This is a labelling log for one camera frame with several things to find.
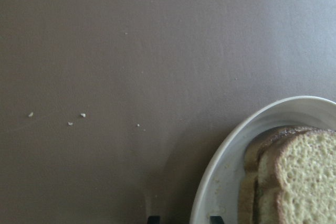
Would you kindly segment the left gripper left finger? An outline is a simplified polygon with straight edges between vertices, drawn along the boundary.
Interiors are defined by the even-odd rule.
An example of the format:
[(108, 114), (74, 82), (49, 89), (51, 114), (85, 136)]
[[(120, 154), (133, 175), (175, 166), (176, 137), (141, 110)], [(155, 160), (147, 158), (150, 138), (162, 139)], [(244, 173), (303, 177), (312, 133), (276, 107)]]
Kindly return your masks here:
[(148, 216), (147, 224), (160, 224), (160, 216)]

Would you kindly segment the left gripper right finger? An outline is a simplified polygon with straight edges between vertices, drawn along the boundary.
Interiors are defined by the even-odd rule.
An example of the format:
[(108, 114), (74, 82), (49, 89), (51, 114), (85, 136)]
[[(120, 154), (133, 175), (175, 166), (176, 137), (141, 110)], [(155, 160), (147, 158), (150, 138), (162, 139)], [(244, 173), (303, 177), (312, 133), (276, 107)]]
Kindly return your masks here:
[(210, 216), (209, 222), (210, 224), (223, 224), (223, 219), (221, 216)]

